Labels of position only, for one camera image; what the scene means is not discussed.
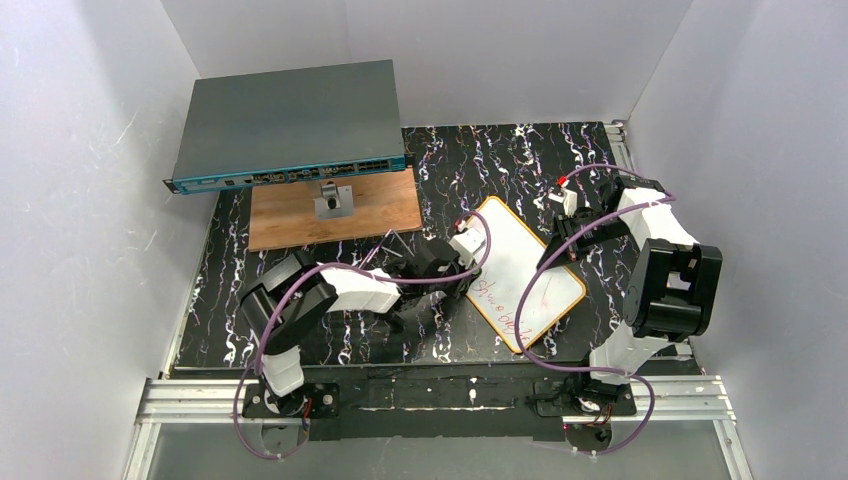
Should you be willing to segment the yellow-framed whiteboard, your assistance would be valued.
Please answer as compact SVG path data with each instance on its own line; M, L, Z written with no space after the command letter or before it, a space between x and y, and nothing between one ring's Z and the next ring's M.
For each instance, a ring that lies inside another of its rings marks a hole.
M545 245L500 198L487 197L477 211L489 227L492 242L467 298L507 348L519 354L517 338L531 346L585 297L587 288L566 267L547 270L534 284L516 321L520 298L536 273Z

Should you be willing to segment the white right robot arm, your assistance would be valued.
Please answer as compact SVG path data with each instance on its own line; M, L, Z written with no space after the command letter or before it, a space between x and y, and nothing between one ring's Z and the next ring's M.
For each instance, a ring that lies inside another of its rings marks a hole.
M656 180L615 174L601 184L598 207L581 206L566 178L552 199L562 206L538 264L584 259L604 241L629 236L639 256L624 289L623 318L589 355L590 380L623 385L658 351L702 335L710 322L723 256L678 222Z

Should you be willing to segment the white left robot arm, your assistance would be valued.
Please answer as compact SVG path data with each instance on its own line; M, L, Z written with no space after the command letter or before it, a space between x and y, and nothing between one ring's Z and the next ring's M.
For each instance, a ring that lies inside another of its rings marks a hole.
M391 256L367 269L339 262L322 264L297 251L246 287L239 313L259 341L255 370L276 398L305 383L300 347L331 312L400 313L434 292L459 297L481 273L471 250L432 239L407 256Z

